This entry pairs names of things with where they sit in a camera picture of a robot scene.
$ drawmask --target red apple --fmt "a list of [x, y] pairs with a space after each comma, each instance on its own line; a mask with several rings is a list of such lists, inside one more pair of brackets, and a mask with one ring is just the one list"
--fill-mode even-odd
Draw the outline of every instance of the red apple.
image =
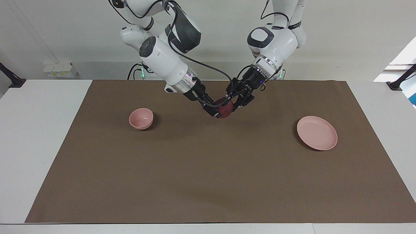
[[[223, 97], [223, 98], [217, 100], [216, 102], [214, 102], [214, 105], [221, 104], [224, 100], [225, 100], [225, 97]], [[230, 101], [225, 106], [218, 107], [217, 109], [218, 109], [218, 112], [221, 114], [220, 119], [227, 118], [233, 112], [234, 103], [232, 101]]]

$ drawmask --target black stand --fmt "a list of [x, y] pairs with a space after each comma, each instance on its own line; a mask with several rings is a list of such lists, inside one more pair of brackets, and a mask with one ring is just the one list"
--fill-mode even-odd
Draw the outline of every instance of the black stand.
[[0, 70], [12, 81], [9, 88], [20, 88], [26, 82], [26, 79], [18, 77], [15, 73], [7, 69], [2, 63], [0, 63]]
[[407, 70], [398, 80], [395, 82], [387, 82], [387, 85], [390, 87], [393, 91], [402, 91], [400, 88], [400, 85], [403, 81], [405, 81], [413, 72], [416, 71], [416, 64], [413, 64], [413, 66]]

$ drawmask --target metal ring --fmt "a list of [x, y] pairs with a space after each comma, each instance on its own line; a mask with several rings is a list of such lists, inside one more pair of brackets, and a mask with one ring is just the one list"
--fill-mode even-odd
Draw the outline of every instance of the metal ring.
[[252, 68], [254, 68], [254, 69], [256, 69], [256, 71], [257, 71], [258, 73], [260, 73], [262, 76], [264, 76], [264, 78], [266, 78], [266, 79], [267, 79], [266, 74], [264, 74], [264, 72], [260, 69], [260, 67], [255, 66], [254, 64], [252, 64], [252, 65], [251, 65], [251, 67], [252, 67]]
[[259, 57], [264, 59], [270, 66], [272, 66], [275, 70], [277, 70], [276, 65], [268, 57], [266, 57], [262, 54], [260, 54]]
[[193, 80], [194, 77], [197, 77], [196, 73], [189, 67], [188, 71], [184, 75], [184, 77], [176, 84], [171, 85], [176, 91], [179, 93], [186, 93], [192, 89], [195, 85], [196, 80]]

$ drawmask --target white wall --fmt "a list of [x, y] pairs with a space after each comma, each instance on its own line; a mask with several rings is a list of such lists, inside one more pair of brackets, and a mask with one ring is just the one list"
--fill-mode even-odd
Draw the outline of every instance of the white wall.
[[[44, 79], [50, 58], [6, 1], [0, 1], [0, 61], [22, 78]], [[119, 30], [126, 23], [106, 0], [15, 0], [60, 61], [71, 61], [82, 79], [125, 79], [137, 51], [124, 45]], [[202, 29], [201, 44], [189, 55], [214, 62], [230, 75], [252, 61], [246, 38], [259, 20], [265, 1], [180, 0]], [[285, 63], [287, 79], [372, 81], [415, 37], [414, 0], [308, 1], [303, 26], [307, 43]], [[169, 16], [156, 16], [168, 24]], [[215, 72], [193, 65], [202, 79]], [[0, 74], [0, 96], [8, 81]]]

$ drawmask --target pink plate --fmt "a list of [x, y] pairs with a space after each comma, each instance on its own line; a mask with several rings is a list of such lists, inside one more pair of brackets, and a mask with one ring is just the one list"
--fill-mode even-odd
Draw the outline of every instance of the pink plate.
[[299, 120], [297, 133], [305, 144], [317, 150], [330, 150], [338, 142], [338, 135], [334, 127], [326, 120], [316, 116], [306, 116]]

